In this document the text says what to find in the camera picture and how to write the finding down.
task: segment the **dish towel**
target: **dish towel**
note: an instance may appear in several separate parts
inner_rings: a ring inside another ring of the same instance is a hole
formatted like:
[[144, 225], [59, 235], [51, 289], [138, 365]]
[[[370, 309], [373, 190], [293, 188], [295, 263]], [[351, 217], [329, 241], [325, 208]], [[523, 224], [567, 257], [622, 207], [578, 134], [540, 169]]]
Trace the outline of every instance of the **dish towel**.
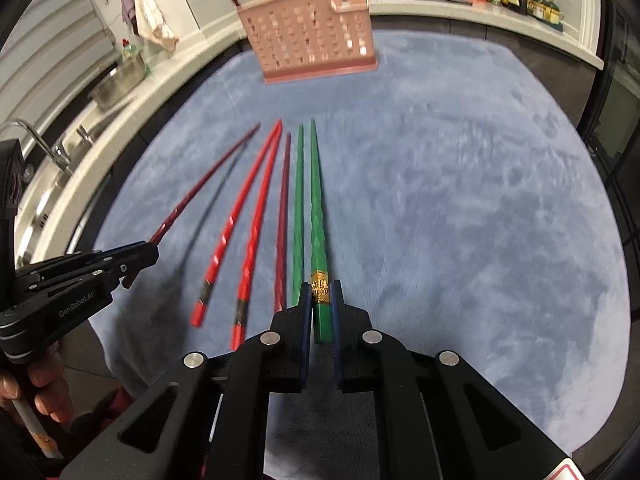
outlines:
[[166, 24], [155, 1], [134, 0], [134, 2], [139, 36], [173, 52], [179, 40]]
[[139, 36], [135, 0], [120, 0], [120, 2], [122, 3], [122, 21], [132, 28], [136, 36]]

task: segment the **finger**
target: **finger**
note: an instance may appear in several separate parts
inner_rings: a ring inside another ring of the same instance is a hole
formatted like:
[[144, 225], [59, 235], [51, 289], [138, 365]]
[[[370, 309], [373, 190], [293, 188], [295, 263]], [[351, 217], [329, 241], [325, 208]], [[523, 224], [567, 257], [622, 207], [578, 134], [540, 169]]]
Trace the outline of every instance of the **finger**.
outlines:
[[74, 414], [74, 409], [71, 406], [71, 400], [67, 399], [66, 402], [58, 408], [55, 412], [51, 413], [51, 418], [56, 422], [68, 422]]
[[49, 354], [49, 355], [53, 355], [53, 354], [55, 354], [59, 349], [60, 349], [60, 342], [59, 342], [59, 341], [56, 341], [55, 343], [53, 343], [53, 345], [51, 345], [49, 348], [47, 348], [47, 354]]
[[16, 424], [24, 426], [24, 422], [20, 418], [20, 415], [18, 415], [18, 412], [15, 411], [14, 403], [11, 400], [0, 397], [0, 409], [8, 413]]
[[60, 354], [47, 354], [27, 366], [27, 373], [34, 386], [39, 388], [57, 381], [65, 371], [65, 364]]
[[5, 399], [20, 397], [20, 386], [9, 374], [0, 374], [0, 397]]
[[43, 415], [62, 408], [69, 398], [69, 386], [64, 379], [58, 379], [42, 388], [35, 398], [36, 408]]

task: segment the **kitchen counter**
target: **kitchen counter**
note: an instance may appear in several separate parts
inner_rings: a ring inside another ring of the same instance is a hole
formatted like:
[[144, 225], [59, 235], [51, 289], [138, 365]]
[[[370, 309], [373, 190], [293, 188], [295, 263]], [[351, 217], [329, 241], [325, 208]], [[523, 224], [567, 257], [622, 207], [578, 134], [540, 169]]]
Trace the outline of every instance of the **kitchen counter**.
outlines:
[[502, 28], [545, 43], [602, 70], [604, 62], [565, 32], [545, 25], [532, 16], [523, 16], [485, 2], [473, 5], [442, 0], [371, 0], [372, 15], [430, 16]]
[[[559, 33], [534, 18], [520, 16], [507, 9], [494, 9], [481, 2], [466, 6], [435, 0], [372, 0], [370, 11], [373, 15], [433, 16], [503, 28], [548, 44], [590, 66], [598, 69], [603, 67], [602, 60], [568, 35]], [[148, 60], [152, 74], [132, 91], [127, 104], [76, 168], [46, 221], [32, 262], [65, 253], [86, 206], [140, 128], [199, 69], [245, 37], [244, 29], [233, 12], [184, 38], [172, 56], [161, 52]], [[69, 126], [68, 131], [75, 131], [80, 124], [88, 128], [90, 124], [86, 124], [87, 120], [99, 121], [104, 116], [105, 113], [93, 104]], [[46, 159], [30, 188], [37, 189], [37, 183], [51, 178], [54, 172], [53, 163]], [[16, 246], [22, 235], [18, 229], [23, 230], [29, 221], [24, 215], [31, 215], [36, 208], [36, 195], [28, 188], [23, 197], [16, 223]]]

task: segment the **metal screw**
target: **metal screw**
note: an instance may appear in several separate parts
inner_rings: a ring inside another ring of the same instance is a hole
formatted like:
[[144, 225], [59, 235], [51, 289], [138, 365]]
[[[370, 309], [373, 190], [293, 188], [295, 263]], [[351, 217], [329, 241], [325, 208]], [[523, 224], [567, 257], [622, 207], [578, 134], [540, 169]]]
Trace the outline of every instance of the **metal screw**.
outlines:
[[184, 361], [182, 361], [187, 368], [197, 368], [204, 362], [204, 357], [202, 354], [198, 354], [197, 352], [192, 352], [187, 354], [184, 357]]
[[377, 330], [367, 330], [364, 334], [362, 334], [362, 339], [365, 343], [375, 345], [382, 341], [382, 334]]
[[455, 366], [460, 362], [460, 358], [455, 352], [447, 350], [440, 354], [440, 362], [447, 366]]
[[36, 175], [36, 170], [33, 167], [33, 164], [27, 164], [22, 172], [22, 181], [25, 184], [30, 183], [33, 180], [33, 177]]
[[265, 332], [260, 336], [260, 342], [263, 345], [275, 345], [280, 341], [280, 334], [277, 332]]

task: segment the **blue rug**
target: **blue rug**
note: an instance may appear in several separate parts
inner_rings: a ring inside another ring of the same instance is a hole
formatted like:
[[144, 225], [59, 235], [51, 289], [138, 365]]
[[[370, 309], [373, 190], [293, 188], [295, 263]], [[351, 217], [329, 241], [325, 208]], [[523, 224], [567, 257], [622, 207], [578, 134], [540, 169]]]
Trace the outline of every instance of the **blue rug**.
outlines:
[[[506, 48], [420, 32], [375, 39], [376, 72], [273, 86], [253, 53], [236, 56], [166, 124], [97, 248], [149, 238], [228, 146], [256, 121], [262, 130], [175, 223], [158, 264], [92, 318], [107, 363], [139, 395], [189, 351], [228, 351], [261, 173], [197, 330], [189, 318], [204, 271], [271, 125], [282, 118], [295, 132], [305, 123], [308, 162], [315, 117], [330, 275], [342, 281], [345, 300], [411, 350], [458, 352], [572, 452], [609, 416], [628, 350], [622, 247], [590, 156]], [[295, 160], [293, 149], [290, 197]], [[281, 170], [282, 150], [248, 336], [271, 320]], [[308, 187], [305, 207], [308, 238]], [[309, 255], [307, 239], [307, 276]], [[372, 399], [334, 391], [327, 349], [314, 348], [311, 374], [304, 394], [272, 396], [265, 472], [277, 480], [376, 478]]]

